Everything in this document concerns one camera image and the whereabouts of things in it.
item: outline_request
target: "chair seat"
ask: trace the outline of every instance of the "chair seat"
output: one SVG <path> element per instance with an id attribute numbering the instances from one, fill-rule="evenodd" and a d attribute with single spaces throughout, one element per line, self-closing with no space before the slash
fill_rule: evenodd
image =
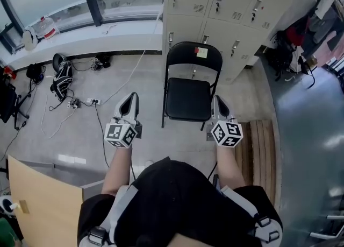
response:
<path id="1" fill-rule="evenodd" d="M 166 115 L 171 119 L 205 122 L 211 117 L 210 84 L 171 77 L 168 80 Z"/>

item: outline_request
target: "chair backrest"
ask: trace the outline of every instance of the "chair backrest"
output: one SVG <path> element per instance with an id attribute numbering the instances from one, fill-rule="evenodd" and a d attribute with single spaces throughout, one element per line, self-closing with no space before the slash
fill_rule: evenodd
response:
<path id="1" fill-rule="evenodd" d="M 3 80 L 0 80 L 0 118 L 6 123 L 16 104 L 17 94 L 15 88 L 7 86 Z"/>
<path id="2" fill-rule="evenodd" d="M 201 57 L 202 49 L 207 49 L 206 58 Z M 217 71 L 222 68 L 221 53 L 209 44 L 184 41 L 174 45 L 167 54 L 166 68 L 175 64 L 195 64 Z"/>

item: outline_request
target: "marker cube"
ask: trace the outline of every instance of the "marker cube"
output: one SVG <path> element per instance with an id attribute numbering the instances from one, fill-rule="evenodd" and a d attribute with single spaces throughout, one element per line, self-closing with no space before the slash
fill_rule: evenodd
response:
<path id="1" fill-rule="evenodd" d="M 104 140 L 114 147 L 128 149 L 137 134 L 131 124 L 106 124 Z"/>
<path id="2" fill-rule="evenodd" d="M 226 121 L 218 121 L 211 134 L 218 146 L 235 147 L 243 139 L 241 124 Z"/>

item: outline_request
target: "white cable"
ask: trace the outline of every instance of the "white cable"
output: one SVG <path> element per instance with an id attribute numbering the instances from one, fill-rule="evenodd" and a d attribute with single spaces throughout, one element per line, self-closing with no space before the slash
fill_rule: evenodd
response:
<path id="1" fill-rule="evenodd" d="M 159 21 L 159 17 L 162 15 L 162 11 L 163 11 L 163 4 L 162 4 L 162 7 L 161 7 L 161 10 L 159 11 L 158 15 L 157 15 L 157 18 L 156 18 L 156 21 L 155 21 L 155 26 L 154 26 L 154 30 L 153 30 L 153 33 L 150 35 L 149 37 L 149 41 L 147 43 L 147 45 L 149 45 L 151 43 L 151 40 L 152 40 L 152 35 L 155 33 L 155 30 L 156 30 L 156 27 L 157 27 L 157 22 Z M 138 67 L 143 55 L 145 54 L 146 50 L 144 50 L 144 52 L 142 53 L 141 57 L 139 58 L 139 61 L 138 63 L 136 64 L 136 66 L 134 67 L 134 69 L 132 70 L 128 80 L 120 87 L 117 89 L 117 91 L 115 93 L 113 93 L 105 102 L 103 103 L 100 103 L 99 105 L 103 105 L 104 103 L 106 103 L 109 99 L 111 99 L 112 97 L 114 97 L 128 82 L 129 80 L 131 79 L 131 76 L 133 75 L 133 73 L 135 72 L 136 68 Z"/>
<path id="2" fill-rule="evenodd" d="M 47 95 L 47 93 L 45 93 L 45 95 L 47 96 L 47 99 L 46 99 L 46 101 L 45 101 L 45 106 L 44 106 L 44 113 L 43 113 L 42 122 L 41 122 L 41 131 L 43 132 L 44 137 L 45 137 L 46 139 L 51 139 L 51 138 L 53 138 L 53 137 L 55 136 L 56 133 L 59 132 L 62 123 L 63 123 L 65 120 L 67 120 L 71 115 L 73 115 L 73 113 L 75 112 L 75 109 L 73 110 L 73 112 L 72 112 L 67 118 L 65 118 L 65 119 L 60 123 L 59 128 L 58 128 L 50 137 L 47 137 L 46 134 L 45 134 L 45 132 L 44 132 L 44 130 L 43 130 L 43 128 L 42 128 L 42 126 L 43 126 L 43 120 L 44 120 L 44 116 L 45 116 L 45 111 L 46 111 L 46 109 L 47 109 L 47 103 L 48 103 L 48 95 Z"/>

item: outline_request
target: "electrical outlet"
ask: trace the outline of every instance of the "electrical outlet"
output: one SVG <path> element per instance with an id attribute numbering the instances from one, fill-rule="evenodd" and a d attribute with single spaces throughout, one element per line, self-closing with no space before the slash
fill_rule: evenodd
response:
<path id="1" fill-rule="evenodd" d="M 93 100 L 96 100 L 96 101 L 97 101 L 97 105 L 99 105 L 99 104 L 101 103 L 101 101 L 98 100 L 97 98 L 88 98 L 88 99 L 86 100 L 86 102 L 89 103 L 89 104 L 91 104 Z"/>

